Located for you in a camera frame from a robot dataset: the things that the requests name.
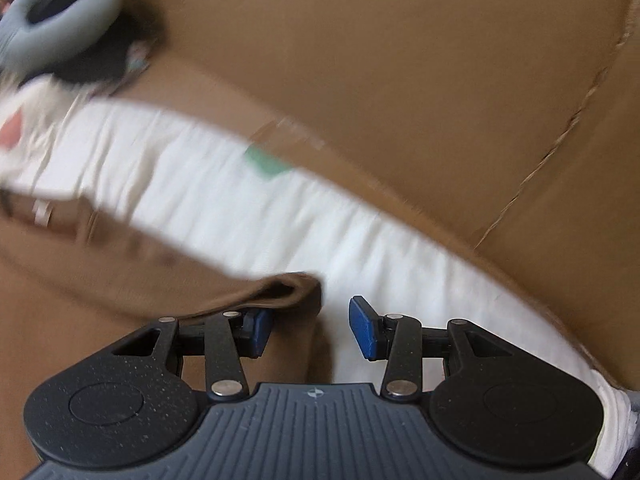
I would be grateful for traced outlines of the cream bear print blanket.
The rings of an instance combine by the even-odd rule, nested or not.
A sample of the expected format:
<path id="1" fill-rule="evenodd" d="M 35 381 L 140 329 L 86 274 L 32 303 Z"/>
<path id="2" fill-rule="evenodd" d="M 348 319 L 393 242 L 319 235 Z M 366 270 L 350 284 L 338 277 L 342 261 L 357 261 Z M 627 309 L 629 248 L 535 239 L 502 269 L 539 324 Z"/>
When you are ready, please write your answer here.
<path id="1" fill-rule="evenodd" d="M 229 274 L 318 275 L 333 377 L 377 380 L 346 324 L 367 297 L 439 324 L 462 316 L 566 370 L 597 391 L 604 426 L 592 466 L 610 476 L 632 445 L 638 415 L 523 300 L 416 230 L 301 169 L 271 170 L 265 154 L 196 119 L 120 99 L 89 98 L 50 78 L 2 96 L 21 114 L 1 152 L 1 180 L 18 190 L 85 196 L 123 222 Z"/>

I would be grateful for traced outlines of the brown cardboard sheet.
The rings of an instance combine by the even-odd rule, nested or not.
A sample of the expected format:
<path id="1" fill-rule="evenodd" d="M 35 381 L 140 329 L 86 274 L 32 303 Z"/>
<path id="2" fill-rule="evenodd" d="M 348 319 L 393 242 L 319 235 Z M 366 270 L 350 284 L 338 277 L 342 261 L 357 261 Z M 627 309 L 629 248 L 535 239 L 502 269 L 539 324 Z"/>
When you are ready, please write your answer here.
<path id="1" fill-rule="evenodd" d="M 378 306 L 552 324 L 639 385 L 639 0 L 134 0 L 167 51 L 139 98 L 226 122 L 415 226 Z"/>

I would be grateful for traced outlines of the brown t-shirt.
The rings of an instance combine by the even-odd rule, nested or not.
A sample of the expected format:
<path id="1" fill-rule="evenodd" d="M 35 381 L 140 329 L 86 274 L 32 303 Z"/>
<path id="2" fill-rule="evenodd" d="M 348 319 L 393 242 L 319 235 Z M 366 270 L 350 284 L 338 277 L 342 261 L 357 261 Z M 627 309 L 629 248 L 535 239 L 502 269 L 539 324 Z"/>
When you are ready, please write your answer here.
<path id="1" fill-rule="evenodd" d="M 149 322 L 257 306 L 274 311 L 251 384 L 306 382 L 314 356 L 319 281 L 305 273 L 234 278 L 96 209 L 85 198 L 1 194 L 1 474 L 37 459 L 23 406 L 37 386 Z"/>

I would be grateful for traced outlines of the grey neck pillow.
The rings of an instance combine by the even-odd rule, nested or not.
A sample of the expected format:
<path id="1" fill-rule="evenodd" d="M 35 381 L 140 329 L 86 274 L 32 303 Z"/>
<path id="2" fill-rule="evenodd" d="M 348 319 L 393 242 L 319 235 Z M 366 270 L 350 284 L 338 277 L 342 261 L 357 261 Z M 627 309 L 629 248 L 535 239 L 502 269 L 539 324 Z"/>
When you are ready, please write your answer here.
<path id="1" fill-rule="evenodd" d="M 1 67 L 29 75 L 92 47 L 122 0 L 13 0 L 1 18 Z"/>

